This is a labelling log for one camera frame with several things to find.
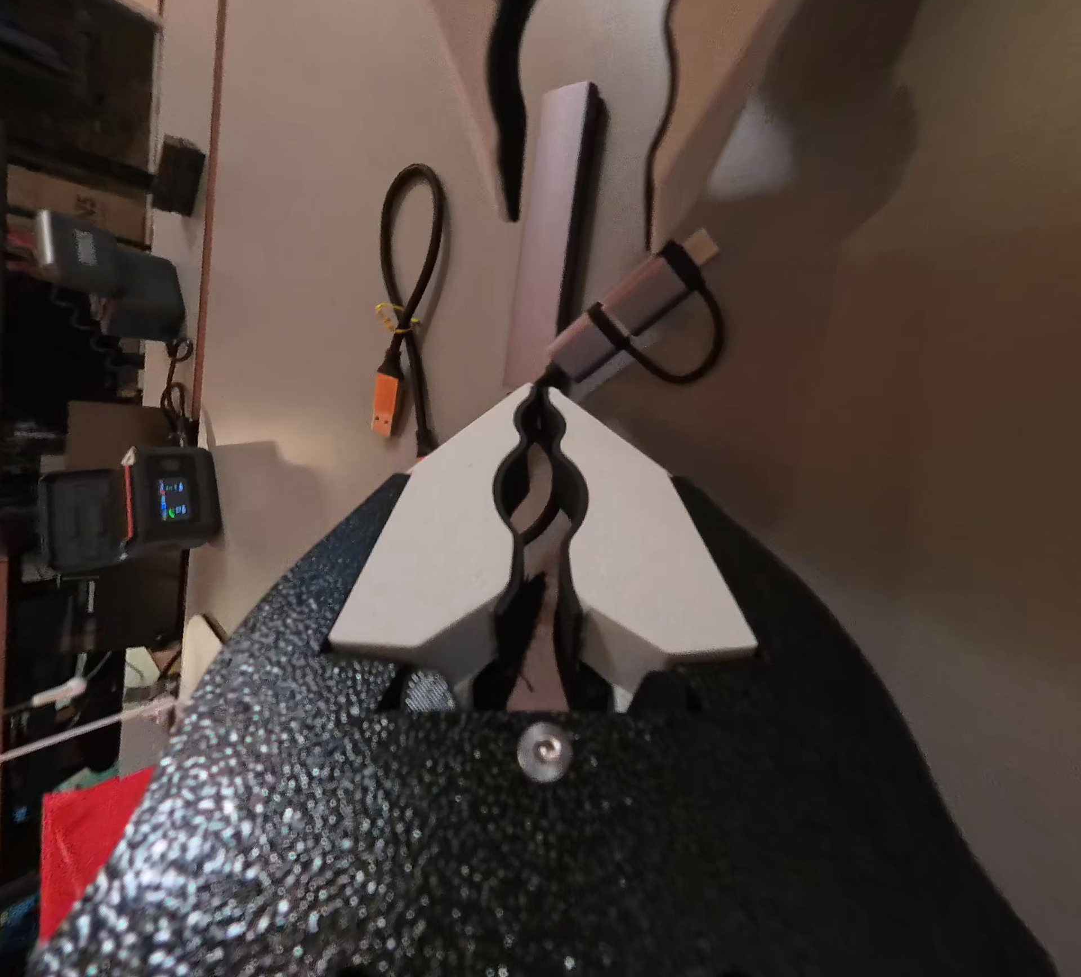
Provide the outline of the small black block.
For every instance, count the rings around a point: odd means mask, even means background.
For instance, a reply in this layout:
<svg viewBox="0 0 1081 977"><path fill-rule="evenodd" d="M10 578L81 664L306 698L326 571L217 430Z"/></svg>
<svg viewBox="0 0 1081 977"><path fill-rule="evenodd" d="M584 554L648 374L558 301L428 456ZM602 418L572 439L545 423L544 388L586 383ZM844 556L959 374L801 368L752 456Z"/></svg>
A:
<svg viewBox="0 0 1081 977"><path fill-rule="evenodd" d="M190 218L196 211L206 153L186 138L163 137L151 186L151 205L156 211Z"/></svg>

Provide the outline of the grey and black device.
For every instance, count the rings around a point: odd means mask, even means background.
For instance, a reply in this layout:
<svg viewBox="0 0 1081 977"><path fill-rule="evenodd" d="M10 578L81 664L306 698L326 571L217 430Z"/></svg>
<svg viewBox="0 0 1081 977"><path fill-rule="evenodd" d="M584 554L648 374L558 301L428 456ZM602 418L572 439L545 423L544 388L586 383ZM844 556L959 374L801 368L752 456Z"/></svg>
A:
<svg viewBox="0 0 1081 977"><path fill-rule="evenodd" d="M160 343L181 338L186 310L170 260L48 209L34 216L34 240L35 260L46 281L94 302L105 335Z"/></svg>

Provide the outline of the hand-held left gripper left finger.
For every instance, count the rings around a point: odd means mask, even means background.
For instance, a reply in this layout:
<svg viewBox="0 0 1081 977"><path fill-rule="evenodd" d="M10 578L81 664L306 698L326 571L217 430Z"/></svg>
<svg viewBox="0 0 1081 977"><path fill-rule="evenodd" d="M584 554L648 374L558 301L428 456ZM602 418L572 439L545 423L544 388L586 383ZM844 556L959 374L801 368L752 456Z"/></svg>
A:
<svg viewBox="0 0 1081 977"><path fill-rule="evenodd" d="M543 610L510 518L530 488L525 385L408 474L328 635L339 654L444 678L466 708L503 711Z"/></svg>

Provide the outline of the red plastic bin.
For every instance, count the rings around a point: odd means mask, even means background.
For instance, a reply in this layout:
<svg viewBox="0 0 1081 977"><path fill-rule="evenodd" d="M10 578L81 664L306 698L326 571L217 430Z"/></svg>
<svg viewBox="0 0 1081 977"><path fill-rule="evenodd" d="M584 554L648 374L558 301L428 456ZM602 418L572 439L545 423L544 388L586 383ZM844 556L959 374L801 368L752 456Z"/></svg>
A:
<svg viewBox="0 0 1081 977"><path fill-rule="evenodd" d="M101 873L141 805L154 768L44 797L38 943L61 927Z"/></svg>

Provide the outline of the grey usb hub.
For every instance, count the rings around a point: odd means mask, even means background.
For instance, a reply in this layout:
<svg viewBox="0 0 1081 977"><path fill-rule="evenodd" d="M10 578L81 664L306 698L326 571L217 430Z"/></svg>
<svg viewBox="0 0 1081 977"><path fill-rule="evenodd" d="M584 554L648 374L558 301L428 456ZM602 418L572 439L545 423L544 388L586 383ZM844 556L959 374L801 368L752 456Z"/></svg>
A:
<svg viewBox="0 0 1081 977"><path fill-rule="evenodd" d="M545 92L525 188L504 387L534 380L572 322L603 102L580 81Z"/></svg>

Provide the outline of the cardboard box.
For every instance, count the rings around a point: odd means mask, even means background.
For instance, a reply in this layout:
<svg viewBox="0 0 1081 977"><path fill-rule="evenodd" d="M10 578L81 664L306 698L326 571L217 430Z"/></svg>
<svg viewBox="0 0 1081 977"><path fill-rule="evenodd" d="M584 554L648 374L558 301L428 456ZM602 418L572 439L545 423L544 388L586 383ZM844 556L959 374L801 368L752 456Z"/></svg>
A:
<svg viewBox="0 0 1081 977"><path fill-rule="evenodd" d="M21 219L32 219L35 213L48 209L85 220L126 243L146 240L145 198L94 189L19 165L6 168L6 208Z"/></svg>

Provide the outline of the black charger with display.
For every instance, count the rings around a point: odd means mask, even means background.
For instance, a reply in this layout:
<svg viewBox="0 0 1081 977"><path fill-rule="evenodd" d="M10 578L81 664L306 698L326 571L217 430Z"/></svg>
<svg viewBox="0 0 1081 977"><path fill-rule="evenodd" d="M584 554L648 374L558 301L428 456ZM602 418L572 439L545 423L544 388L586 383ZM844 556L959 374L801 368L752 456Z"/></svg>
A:
<svg viewBox="0 0 1081 977"><path fill-rule="evenodd" d="M52 472L38 484L40 550L61 576L191 550L221 528L206 449L133 446L119 466Z"/></svg>

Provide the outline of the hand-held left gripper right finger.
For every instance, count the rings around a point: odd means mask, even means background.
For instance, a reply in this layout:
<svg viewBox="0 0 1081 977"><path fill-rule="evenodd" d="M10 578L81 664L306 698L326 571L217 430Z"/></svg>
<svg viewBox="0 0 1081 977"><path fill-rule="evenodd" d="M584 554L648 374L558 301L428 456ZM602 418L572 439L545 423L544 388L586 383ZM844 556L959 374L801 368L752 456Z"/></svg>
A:
<svg viewBox="0 0 1081 977"><path fill-rule="evenodd" d="M585 492L566 538L572 614L583 618L572 660L625 713L652 673L751 656L756 635L673 477L566 394L551 389L548 403L562 424L552 453Z"/></svg>

